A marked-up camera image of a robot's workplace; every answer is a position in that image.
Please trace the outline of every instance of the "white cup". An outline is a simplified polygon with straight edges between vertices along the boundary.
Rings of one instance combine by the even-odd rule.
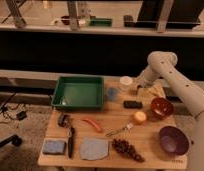
[[[133,79],[129,76],[123,76],[119,79],[119,82],[121,90],[128,91],[133,83]]]

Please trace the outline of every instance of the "green plastic bin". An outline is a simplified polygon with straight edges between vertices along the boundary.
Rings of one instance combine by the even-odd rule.
[[[56,109],[101,109],[104,79],[102,77],[59,77],[52,106]]]

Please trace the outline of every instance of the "gray cloth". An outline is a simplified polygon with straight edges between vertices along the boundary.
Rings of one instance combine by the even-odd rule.
[[[98,160],[108,155],[108,140],[98,138],[85,138],[80,150],[84,160]]]
[[[43,154],[64,154],[66,143],[64,141],[46,140],[43,145]]]

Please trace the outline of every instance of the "table leg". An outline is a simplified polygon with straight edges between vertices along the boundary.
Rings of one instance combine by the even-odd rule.
[[[58,171],[65,171],[65,169],[63,167],[58,166],[56,168],[57,168]]]

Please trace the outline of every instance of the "purple bowl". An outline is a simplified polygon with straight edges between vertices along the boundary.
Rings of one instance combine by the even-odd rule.
[[[167,153],[184,155],[189,149],[186,135],[173,126],[163,127],[159,132],[159,140],[162,149]]]

